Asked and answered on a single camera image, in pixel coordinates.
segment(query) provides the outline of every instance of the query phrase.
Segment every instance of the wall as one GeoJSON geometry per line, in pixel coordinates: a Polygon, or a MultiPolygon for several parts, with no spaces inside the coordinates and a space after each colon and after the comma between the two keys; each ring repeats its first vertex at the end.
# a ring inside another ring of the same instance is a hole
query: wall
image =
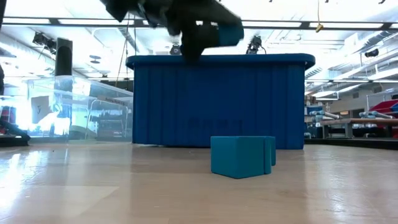
{"type": "MultiPolygon", "coordinates": [[[[338,101],[333,101],[332,104],[330,105],[330,112],[335,113],[335,112],[340,112],[340,111],[346,111],[346,110],[356,110],[356,109],[362,109],[364,108],[367,110],[367,100],[366,100],[366,95],[372,95],[374,94],[372,92],[373,88],[375,88],[376,85],[372,86],[367,86],[366,89],[362,89],[359,91],[351,91],[341,97],[341,100],[338,101]],[[359,92],[359,98],[354,99],[353,98],[353,93],[359,92]]],[[[384,84],[382,86],[382,90],[387,90],[390,88],[398,88],[398,83],[394,84],[384,84]]],[[[391,96],[386,95],[386,100],[390,100],[391,96]]],[[[369,98],[369,105],[370,107],[377,105],[383,100],[383,96],[374,96],[369,98]]]]}

